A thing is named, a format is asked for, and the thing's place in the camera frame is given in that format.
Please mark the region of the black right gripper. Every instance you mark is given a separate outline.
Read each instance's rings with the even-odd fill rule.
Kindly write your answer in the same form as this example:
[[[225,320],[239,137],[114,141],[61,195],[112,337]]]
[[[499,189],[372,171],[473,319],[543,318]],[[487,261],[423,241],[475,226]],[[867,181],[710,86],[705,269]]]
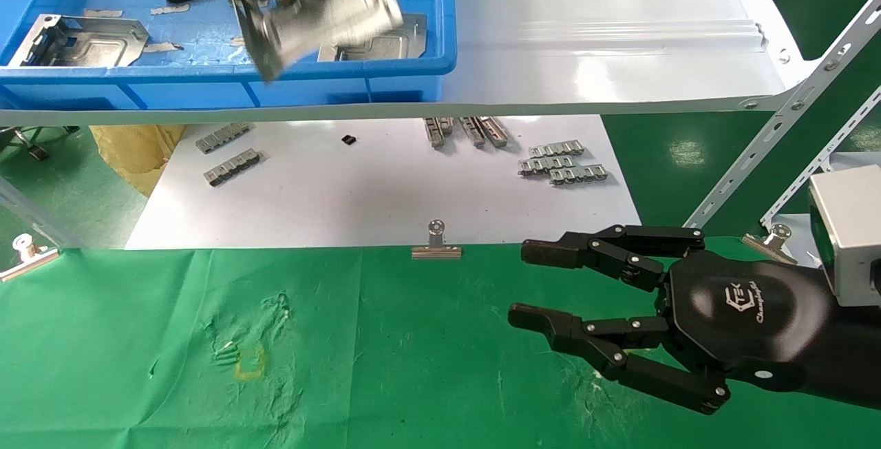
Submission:
[[[582,358],[604,379],[703,415],[730,400],[724,379],[811,392],[816,348],[837,306],[821,271],[702,249],[703,232],[686,227],[613,225],[526,240],[520,258],[527,264],[588,268],[647,292],[665,279],[655,257],[683,260],[670,265],[658,296],[664,317],[583,320],[512,304],[509,323],[541,333],[552,351]],[[635,354],[659,346],[692,373]]]

